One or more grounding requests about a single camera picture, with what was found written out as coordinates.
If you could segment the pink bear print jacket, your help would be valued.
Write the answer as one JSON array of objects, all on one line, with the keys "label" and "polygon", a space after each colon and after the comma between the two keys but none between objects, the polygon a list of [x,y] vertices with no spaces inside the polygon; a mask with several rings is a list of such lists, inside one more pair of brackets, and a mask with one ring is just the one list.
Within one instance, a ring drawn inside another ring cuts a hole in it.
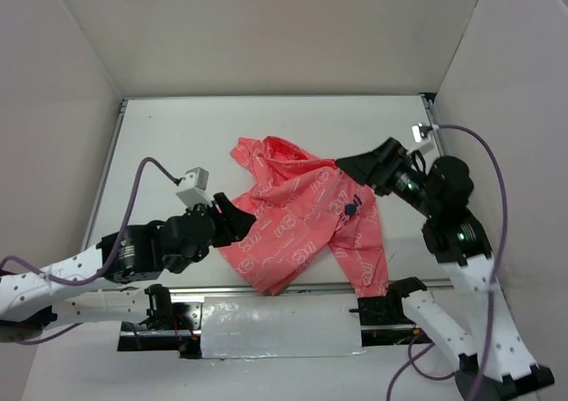
[{"label": "pink bear print jacket", "polygon": [[255,179],[233,204],[256,222],[221,250],[241,278],[277,295],[329,248],[357,297],[385,294],[383,230],[369,187],[283,138],[240,138],[231,156]]}]

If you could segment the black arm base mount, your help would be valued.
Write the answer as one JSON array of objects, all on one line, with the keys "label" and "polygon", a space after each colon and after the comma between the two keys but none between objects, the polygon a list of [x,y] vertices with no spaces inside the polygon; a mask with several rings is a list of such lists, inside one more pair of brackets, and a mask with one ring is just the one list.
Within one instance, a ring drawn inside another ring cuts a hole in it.
[{"label": "black arm base mount", "polygon": [[349,308],[349,313],[359,318],[363,327],[386,327],[412,325],[403,313],[399,299],[388,296],[361,297],[355,308]]}]

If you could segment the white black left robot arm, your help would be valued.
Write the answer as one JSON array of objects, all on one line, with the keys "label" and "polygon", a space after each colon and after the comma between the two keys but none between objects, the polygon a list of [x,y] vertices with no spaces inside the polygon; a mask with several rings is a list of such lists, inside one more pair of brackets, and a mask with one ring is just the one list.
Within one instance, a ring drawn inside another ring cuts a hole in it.
[{"label": "white black left robot arm", "polygon": [[125,321],[156,329],[175,314],[170,291],[158,283],[180,274],[212,248],[245,239],[256,218],[223,193],[165,221],[126,227],[83,252],[36,271],[1,273],[1,340],[37,344],[62,326]]}]

